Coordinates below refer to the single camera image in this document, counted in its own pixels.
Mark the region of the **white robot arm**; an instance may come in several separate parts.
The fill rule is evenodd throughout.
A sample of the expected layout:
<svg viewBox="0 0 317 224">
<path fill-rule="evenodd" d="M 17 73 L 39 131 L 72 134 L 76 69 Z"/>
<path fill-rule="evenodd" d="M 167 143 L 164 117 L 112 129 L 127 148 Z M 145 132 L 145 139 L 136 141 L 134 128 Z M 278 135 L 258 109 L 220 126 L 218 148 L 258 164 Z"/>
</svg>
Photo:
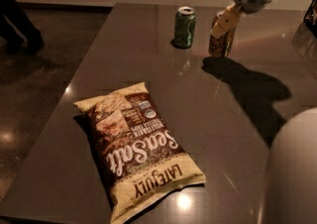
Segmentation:
<svg viewBox="0 0 317 224">
<path fill-rule="evenodd" d="M 233 0 L 213 24 L 221 39 L 242 14 L 253 14 L 272 0 Z M 264 176 L 258 224 L 317 224 L 317 108 L 286 123 L 273 142 Z"/>
</svg>

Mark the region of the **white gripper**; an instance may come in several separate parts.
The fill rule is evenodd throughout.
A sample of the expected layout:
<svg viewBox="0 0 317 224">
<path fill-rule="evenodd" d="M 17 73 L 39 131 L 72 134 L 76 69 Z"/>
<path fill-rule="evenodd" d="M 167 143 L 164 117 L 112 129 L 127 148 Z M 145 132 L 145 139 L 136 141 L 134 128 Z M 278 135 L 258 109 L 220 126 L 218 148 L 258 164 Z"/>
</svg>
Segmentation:
<svg viewBox="0 0 317 224">
<path fill-rule="evenodd" d="M 263 9 L 272 0 L 234 0 L 223 12 L 211 29 L 210 34 L 219 39 L 234 29 L 241 19 L 242 12 L 253 14 Z"/>
</svg>

